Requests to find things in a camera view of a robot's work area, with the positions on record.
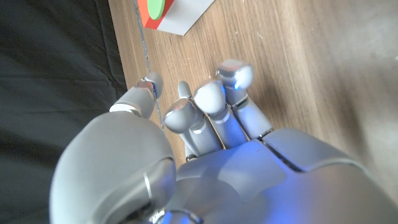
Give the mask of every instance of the blue light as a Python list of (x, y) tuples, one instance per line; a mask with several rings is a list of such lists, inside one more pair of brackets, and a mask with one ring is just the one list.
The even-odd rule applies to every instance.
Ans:
[(167, 212), (166, 215), (164, 215), (163, 219), (163, 224), (169, 224), (172, 219), (172, 214), (170, 212)]
[(181, 224), (189, 224), (189, 223), (190, 223), (190, 220), (187, 217), (183, 218), (181, 221)]

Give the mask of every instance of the robotic hand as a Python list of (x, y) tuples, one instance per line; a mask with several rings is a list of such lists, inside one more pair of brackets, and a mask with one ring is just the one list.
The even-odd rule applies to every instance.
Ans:
[(188, 162), (177, 171), (148, 120), (159, 74), (92, 120), (57, 164), (50, 222), (397, 223), (397, 207), (364, 167), (306, 133), (273, 130), (246, 93), (250, 64), (226, 60), (216, 77), (193, 96), (181, 82), (165, 115), (185, 142)]

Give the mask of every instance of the green circle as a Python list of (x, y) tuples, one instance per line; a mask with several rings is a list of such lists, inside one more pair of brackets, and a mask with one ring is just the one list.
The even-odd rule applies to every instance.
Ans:
[(149, 16), (153, 20), (158, 20), (163, 14), (165, 0), (148, 0)]

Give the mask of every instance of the black cloth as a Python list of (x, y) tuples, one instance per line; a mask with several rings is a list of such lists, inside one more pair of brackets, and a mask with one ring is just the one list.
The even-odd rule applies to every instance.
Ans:
[(0, 223), (48, 223), (62, 151), (126, 91), (108, 0), (1, 0), (0, 32)]

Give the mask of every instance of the wood grain surface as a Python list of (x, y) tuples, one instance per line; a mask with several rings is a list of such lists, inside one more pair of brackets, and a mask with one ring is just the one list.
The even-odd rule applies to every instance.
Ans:
[[(398, 1), (216, 0), (184, 37), (144, 29), (150, 66), (133, 0), (109, 3), (127, 84), (160, 72), (162, 113), (179, 81), (194, 90), (223, 60), (246, 60), (249, 96), (276, 129), (345, 151), (398, 202)], [(179, 165), (183, 143), (165, 132)]]

